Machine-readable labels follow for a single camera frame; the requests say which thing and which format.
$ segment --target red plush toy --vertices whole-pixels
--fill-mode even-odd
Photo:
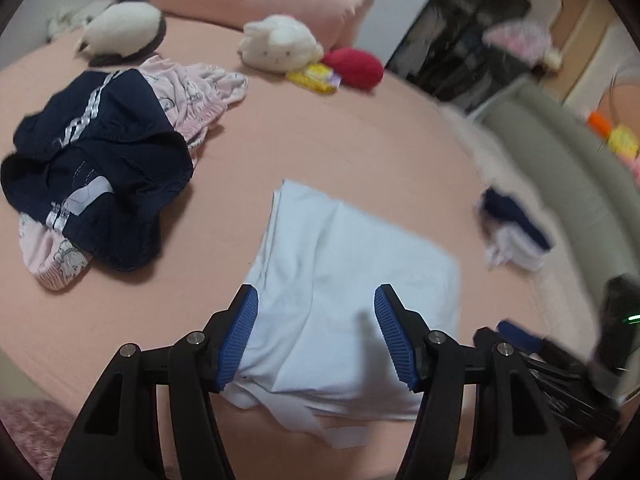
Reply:
[[[359,90],[373,89],[385,73],[376,56],[357,48],[345,47],[329,52],[320,63],[333,68],[343,83]]]

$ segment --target green light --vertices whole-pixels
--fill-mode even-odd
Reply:
[[[629,316],[629,317],[627,317],[627,318],[623,321],[623,323],[626,323],[626,324],[629,324],[629,325],[631,325],[631,324],[635,324],[635,323],[640,323],[640,314],[636,314],[635,316]]]

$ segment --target stuffed animal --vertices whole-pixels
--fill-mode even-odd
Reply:
[[[246,65],[274,73],[300,70],[324,54],[304,23],[282,14],[247,23],[238,52]]]
[[[342,82],[359,90],[373,90],[385,74],[380,60],[364,50],[339,48],[322,58],[322,64],[333,68]]]
[[[140,0],[116,0],[84,26],[76,53],[87,48],[89,66],[128,64],[153,54],[165,34],[159,9]]]

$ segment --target yellow packet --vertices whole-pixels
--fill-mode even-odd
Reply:
[[[620,124],[613,128],[609,136],[607,146],[616,155],[620,155],[631,160],[638,156],[638,150],[640,150],[638,138],[634,135],[631,128],[624,124]]]
[[[337,73],[322,63],[314,63],[305,66],[302,70],[289,72],[287,79],[321,94],[333,94],[341,81]]]

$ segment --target navy blue garment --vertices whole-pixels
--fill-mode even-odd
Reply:
[[[501,195],[493,187],[482,194],[482,209],[501,223],[513,223],[520,226],[543,251],[553,246],[547,236],[538,229],[513,198]]]
[[[193,174],[184,139],[138,70],[84,72],[22,120],[14,145],[0,168],[9,203],[118,270],[159,253],[159,213]],[[92,183],[109,190],[88,201]]]

